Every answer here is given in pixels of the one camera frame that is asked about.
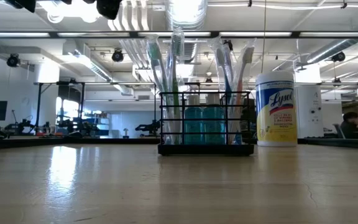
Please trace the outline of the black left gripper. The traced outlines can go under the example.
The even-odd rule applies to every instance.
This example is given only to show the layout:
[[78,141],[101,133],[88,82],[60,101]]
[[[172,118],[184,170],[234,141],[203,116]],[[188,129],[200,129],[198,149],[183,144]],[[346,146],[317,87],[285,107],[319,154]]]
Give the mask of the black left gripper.
[[107,19],[115,19],[122,0],[97,0],[96,8],[100,15]]

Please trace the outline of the blue toothbrush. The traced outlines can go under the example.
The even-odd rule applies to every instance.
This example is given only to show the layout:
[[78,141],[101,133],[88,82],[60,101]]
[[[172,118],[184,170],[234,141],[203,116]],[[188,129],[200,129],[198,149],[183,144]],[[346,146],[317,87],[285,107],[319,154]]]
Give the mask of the blue toothbrush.
[[168,92],[171,92],[173,90],[173,52],[172,52],[172,46],[169,46],[167,50],[167,58],[166,58],[166,78],[167,78],[167,88],[166,90]]
[[225,44],[221,37],[214,38],[209,46],[214,52],[216,71],[221,83],[220,89],[224,90],[225,102],[228,105],[232,100],[232,60],[229,44]]

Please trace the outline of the Lysol wipes canister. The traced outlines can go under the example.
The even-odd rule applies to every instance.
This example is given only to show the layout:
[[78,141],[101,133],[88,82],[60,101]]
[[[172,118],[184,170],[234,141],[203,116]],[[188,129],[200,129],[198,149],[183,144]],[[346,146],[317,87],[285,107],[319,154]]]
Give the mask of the Lysol wipes canister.
[[257,144],[293,147],[298,143],[293,74],[288,71],[262,73],[255,81]]

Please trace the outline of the white round column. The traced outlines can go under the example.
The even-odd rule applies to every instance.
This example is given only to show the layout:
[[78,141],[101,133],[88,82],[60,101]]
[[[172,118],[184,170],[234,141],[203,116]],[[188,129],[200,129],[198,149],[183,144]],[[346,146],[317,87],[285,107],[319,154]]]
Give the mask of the white round column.
[[295,72],[294,78],[298,138],[323,137],[319,65],[302,67]]

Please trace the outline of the person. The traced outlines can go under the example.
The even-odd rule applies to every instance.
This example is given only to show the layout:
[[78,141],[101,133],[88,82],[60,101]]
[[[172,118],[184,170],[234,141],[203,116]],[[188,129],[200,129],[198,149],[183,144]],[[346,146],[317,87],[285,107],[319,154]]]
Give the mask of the person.
[[358,114],[356,112],[343,114],[340,127],[346,139],[358,139]]

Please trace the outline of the black background frame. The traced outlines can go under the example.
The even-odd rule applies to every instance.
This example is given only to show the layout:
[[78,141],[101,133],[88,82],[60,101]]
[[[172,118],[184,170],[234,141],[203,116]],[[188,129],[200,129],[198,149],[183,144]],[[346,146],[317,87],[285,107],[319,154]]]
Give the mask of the black background frame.
[[78,118],[80,120],[80,123],[83,122],[83,118],[82,118],[82,112],[83,112],[83,107],[84,107],[84,102],[85,102],[85,86],[86,83],[85,82],[77,82],[74,80],[70,80],[70,81],[58,81],[58,82],[50,82],[50,83],[45,83],[45,82],[35,82],[34,85],[37,85],[38,88],[38,95],[37,95],[37,113],[36,113],[36,120],[35,120],[35,133],[38,133],[40,127],[39,127],[39,119],[40,119],[40,107],[41,107],[41,96],[42,93],[47,90],[49,87],[51,87],[52,85],[57,85],[57,86],[73,86],[73,85],[81,85],[81,98],[80,98],[80,110],[78,111]]

